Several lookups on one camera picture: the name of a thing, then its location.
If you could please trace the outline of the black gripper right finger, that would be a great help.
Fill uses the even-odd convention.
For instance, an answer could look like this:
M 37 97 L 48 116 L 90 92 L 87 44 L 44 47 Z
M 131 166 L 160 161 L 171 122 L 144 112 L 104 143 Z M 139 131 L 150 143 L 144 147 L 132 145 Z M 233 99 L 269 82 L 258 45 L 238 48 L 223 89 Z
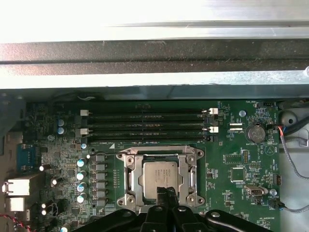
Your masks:
M 261 232 L 262 227 L 222 210 L 210 210 L 204 216 L 188 206 L 179 205 L 176 191 L 168 187 L 169 206 L 178 232 Z

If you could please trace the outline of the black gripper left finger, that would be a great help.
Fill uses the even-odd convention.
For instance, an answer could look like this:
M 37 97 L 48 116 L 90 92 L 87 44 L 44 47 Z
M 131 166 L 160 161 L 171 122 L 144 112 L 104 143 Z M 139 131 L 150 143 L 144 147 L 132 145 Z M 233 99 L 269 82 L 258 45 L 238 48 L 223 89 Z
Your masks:
M 169 188 L 158 187 L 156 205 L 147 212 L 117 210 L 107 216 L 75 229 L 76 232 L 166 232 L 169 214 Z

